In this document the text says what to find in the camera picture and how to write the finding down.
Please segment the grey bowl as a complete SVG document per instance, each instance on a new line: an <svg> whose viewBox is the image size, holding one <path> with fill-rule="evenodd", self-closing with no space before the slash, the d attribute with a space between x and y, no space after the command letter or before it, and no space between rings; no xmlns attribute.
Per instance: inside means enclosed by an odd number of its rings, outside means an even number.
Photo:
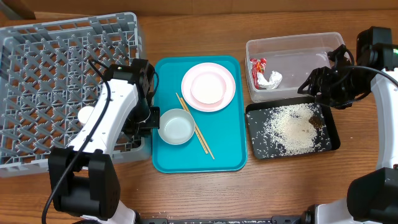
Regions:
<svg viewBox="0 0 398 224"><path fill-rule="evenodd" d="M184 144L191 139L194 133L195 121L183 109L168 110L160 117L158 134L167 144Z"/></svg>

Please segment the brown food scrap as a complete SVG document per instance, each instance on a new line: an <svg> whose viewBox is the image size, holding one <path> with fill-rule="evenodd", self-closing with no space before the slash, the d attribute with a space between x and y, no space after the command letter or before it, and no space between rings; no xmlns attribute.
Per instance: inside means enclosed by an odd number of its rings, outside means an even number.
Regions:
<svg viewBox="0 0 398 224"><path fill-rule="evenodd" d="M315 128L315 129L321 129L324 124L321 118L319 118L318 116L312 116L308 122Z"/></svg>

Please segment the white tissue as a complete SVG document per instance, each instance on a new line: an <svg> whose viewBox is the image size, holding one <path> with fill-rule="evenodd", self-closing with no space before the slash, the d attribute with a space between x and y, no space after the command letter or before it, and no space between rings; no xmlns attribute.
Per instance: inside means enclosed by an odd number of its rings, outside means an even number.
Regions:
<svg viewBox="0 0 398 224"><path fill-rule="evenodd" d="M282 75L277 71L272 71L270 78L267 80L261 72L257 72L257 84L260 88L267 90L276 89L282 81Z"/></svg>

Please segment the white cup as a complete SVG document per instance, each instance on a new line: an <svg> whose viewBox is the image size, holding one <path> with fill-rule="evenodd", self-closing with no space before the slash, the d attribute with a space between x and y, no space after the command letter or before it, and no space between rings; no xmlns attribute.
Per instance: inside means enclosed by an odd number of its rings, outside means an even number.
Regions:
<svg viewBox="0 0 398 224"><path fill-rule="evenodd" d="M93 106L84 106L79 110L78 121L81 123L82 126L84 126L88 122L93 110Z"/></svg>

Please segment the red snack wrapper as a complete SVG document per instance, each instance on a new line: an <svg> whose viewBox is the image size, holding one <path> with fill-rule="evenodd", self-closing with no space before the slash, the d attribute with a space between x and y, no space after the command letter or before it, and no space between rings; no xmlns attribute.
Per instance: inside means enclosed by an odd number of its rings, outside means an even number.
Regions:
<svg viewBox="0 0 398 224"><path fill-rule="evenodd" d="M251 74L254 80L254 86L256 89L263 88L264 85L268 84L268 81L264 78L264 72L266 68L267 60L265 58L251 58Z"/></svg>

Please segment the small white bowl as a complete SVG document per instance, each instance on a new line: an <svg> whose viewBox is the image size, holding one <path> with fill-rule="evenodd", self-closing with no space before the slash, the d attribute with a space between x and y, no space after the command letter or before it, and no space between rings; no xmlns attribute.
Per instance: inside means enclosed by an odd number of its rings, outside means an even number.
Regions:
<svg viewBox="0 0 398 224"><path fill-rule="evenodd" d="M201 73L193 79L190 91L200 103L215 104L224 97L226 82L217 73Z"/></svg>

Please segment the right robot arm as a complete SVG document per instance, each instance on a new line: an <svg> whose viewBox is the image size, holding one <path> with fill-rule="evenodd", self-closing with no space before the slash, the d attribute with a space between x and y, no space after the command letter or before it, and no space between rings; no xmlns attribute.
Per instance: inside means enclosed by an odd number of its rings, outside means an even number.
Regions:
<svg viewBox="0 0 398 224"><path fill-rule="evenodd" d="M397 46L392 31L372 26L358 34L355 55L341 45L327 56L333 66L314 69L297 92L339 110L372 94L378 159L374 172L352 181L345 198L313 206L302 223L397 223Z"/></svg>

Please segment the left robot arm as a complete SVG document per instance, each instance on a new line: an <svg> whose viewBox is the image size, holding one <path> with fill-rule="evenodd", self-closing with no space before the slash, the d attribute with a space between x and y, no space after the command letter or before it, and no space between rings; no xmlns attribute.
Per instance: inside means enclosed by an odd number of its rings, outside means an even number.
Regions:
<svg viewBox="0 0 398 224"><path fill-rule="evenodd" d="M160 109L151 105L157 91L150 84L158 74L146 59L130 65L112 64L100 72L98 60L90 67L103 81L100 97L83 128L64 148L54 147L48 158L52 193L41 221L53 206L81 218L81 223L136 223L138 214L120 200L121 187L111 155L121 132L138 139L159 128Z"/></svg>

